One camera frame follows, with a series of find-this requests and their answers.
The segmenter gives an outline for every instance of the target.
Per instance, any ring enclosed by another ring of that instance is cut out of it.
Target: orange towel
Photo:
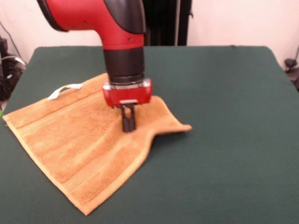
[[[163,100],[136,107],[137,130],[123,133],[120,111],[108,107],[103,74],[3,119],[36,165],[85,215],[142,165],[155,135],[187,132]]]

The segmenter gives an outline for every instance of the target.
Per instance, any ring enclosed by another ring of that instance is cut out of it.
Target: black joint section
[[[67,32],[67,30],[62,29],[58,25],[58,23],[55,21],[46,0],[37,0],[37,3],[39,5],[41,11],[43,12],[44,17],[46,18],[46,20],[48,21],[48,23],[50,24],[50,26],[53,29],[55,29],[57,31]]]
[[[130,117],[127,117],[125,108],[130,109]],[[136,129],[136,121],[135,121],[135,110],[134,105],[123,105],[121,106],[121,116],[122,116],[122,130],[125,133],[132,132]]]
[[[137,74],[132,76],[113,76],[110,77],[110,82],[112,84],[132,84],[132,83],[140,83],[144,79],[144,74]]]
[[[142,0],[104,0],[116,23],[132,34],[144,34],[145,12]]]
[[[104,57],[111,83],[137,83],[144,79],[143,47],[125,50],[104,50]]]

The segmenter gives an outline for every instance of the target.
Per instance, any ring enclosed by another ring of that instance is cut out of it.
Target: towel fold
[[[31,159],[85,215],[107,200],[144,163],[155,135],[187,132],[164,101],[135,107],[137,129],[123,133],[121,114],[106,105],[107,74],[42,99],[3,119]]]

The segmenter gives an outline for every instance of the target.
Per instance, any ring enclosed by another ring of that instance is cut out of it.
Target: dark green tablecloth
[[[263,47],[148,47],[154,94],[191,124],[85,217],[0,122],[2,224],[297,224],[299,96]],[[102,48],[38,48],[5,114],[105,72]]]

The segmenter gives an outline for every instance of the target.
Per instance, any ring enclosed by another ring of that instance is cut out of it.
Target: white towel tag
[[[61,92],[62,89],[64,88],[69,88],[69,89],[81,89],[83,86],[83,84],[69,84],[69,85],[64,85],[62,87],[60,87],[59,89],[55,90],[51,96],[48,97],[48,100],[54,100],[57,99],[59,96],[59,93]]]

